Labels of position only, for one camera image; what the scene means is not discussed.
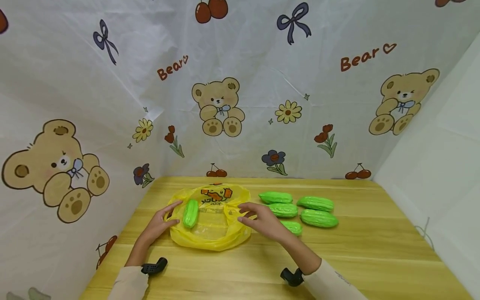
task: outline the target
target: yellow plastic bag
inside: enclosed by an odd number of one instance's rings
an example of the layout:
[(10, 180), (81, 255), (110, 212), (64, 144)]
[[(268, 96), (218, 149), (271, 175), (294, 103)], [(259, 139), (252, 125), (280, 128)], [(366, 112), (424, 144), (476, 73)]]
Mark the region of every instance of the yellow plastic bag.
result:
[[(198, 202), (199, 213), (195, 226), (186, 228), (183, 211), (190, 199)], [(223, 251), (240, 245), (252, 232), (237, 220), (241, 216), (237, 206), (250, 200), (250, 192), (242, 186), (214, 183), (194, 190), (184, 189), (175, 193), (168, 204), (177, 200), (183, 203), (165, 220), (180, 220), (170, 228), (172, 240), (180, 246)]]

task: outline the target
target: left hand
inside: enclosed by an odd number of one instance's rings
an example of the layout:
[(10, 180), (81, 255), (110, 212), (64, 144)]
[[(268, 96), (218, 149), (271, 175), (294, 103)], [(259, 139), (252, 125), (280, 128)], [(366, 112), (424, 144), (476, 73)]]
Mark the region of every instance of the left hand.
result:
[(175, 203), (172, 203), (169, 206), (157, 211), (153, 218), (150, 220), (150, 223), (148, 223), (147, 227), (140, 234), (138, 240), (144, 241), (148, 245), (151, 245), (156, 239), (158, 239), (159, 236), (162, 235), (162, 233), (165, 232), (167, 228), (178, 224), (180, 222), (180, 220), (178, 219), (173, 219), (165, 222), (163, 218), (165, 214), (170, 214), (173, 209), (182, 204), (182, 202), (182, 200), (176, 201)]

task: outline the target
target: yellow flower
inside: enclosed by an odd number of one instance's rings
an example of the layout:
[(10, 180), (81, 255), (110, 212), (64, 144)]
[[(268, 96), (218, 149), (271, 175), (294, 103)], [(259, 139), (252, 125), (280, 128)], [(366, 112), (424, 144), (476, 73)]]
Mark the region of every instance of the yellow flower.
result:
[(135, 129), (136, 133), (132, 135), (132, 138), (136, 139), (137, 143), (139, 141), (144, 141), (149, 137), (152, 133), (153, 125), (152, 121), (143, 118), (143, 120), (138, 120), (140, 126), (137, 126)]
[(278, 108), (279, 110), (275, 111), (275, 115), (278, 116), (276, 120), (279, 122), (283, 121), (288, 124), (288, 122), (295, 122), (301, 117), (301, 107), (297, 106), (295, 101), (290, 103), (290, 100), (287, 100), (285, 105), (280, 104)]

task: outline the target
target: finger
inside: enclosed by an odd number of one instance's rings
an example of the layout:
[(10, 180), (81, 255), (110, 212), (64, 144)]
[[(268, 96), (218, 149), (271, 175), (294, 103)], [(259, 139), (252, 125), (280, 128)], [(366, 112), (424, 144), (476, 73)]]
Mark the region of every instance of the finger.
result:
[(245, 202), (245, 203), (239, 204), (238, 207), (240, 210), (244, 210), (244, 211), (257, 211), (262, 206), (264, 205), (252, 203), (252, 202)]
[(174, 220), (170, 220), (163, 223), (163, 226), (165, 226), (165, 228), (169, 228), (169, 227), (172, 227), (173, 225), (177, 225), (178, 223), (180, 223), (180, 220), (174, 219)]
[(251, 227), (251, 228), (253, 228), (253, 229), (255, 229), (255, 227), (256, 227), (256, 226), (255, 226), (256, 221), (250, 220), (250, 219), (248, 219), (248, 218), (245, 218), (244, 216), (239, 216), (239, 217), (237, 218), (237, 220), (238, 220), (240, 223), (242, 223), (243, 225), (246, 225), (246, 226)]
[(247, 213), (246, 213), (246, 214), (245, 214), (243, 217), (245, 217), (245, 218), (249, 218), (249, 217), (251, 217), (251, 216), (255, 216), (255, 215), (257, 215), (257, 213), (256, 213), (256, 212), (247, 212)]
[(182, 200), (178, 200), (178, 201), (170, 204), (169, 206), (166, 206), (166, 207), (160, 209), (159, 212), (161, 212), (161, 214), (162, 214), (162, 216), (163, 216), (165, 213), (173, 211), (173, 209), (174, 209), (175, 207), (179, 206), (179, 205), (182, 204), (182, 203), (183, 203)]

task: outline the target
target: purple flower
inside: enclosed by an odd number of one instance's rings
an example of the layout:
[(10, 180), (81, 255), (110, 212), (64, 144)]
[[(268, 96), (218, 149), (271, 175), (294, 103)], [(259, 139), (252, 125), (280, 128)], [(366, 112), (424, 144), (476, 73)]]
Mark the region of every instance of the purple flower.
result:
[(136, 185), (140, 185), (144, 182), (144, 175), (150, 170), (148, 167), (149, 165), (150, 164), (144, 164), (143, 167), (136, 167), (135, 170), (133, 170), (133, 180)]
[(262, 161), (271, 167), (274, 164), (283, 164), (285, 161), (285, 152), (278, 152), (275, 150), (268, 151), (268, 154), (262, 156)]

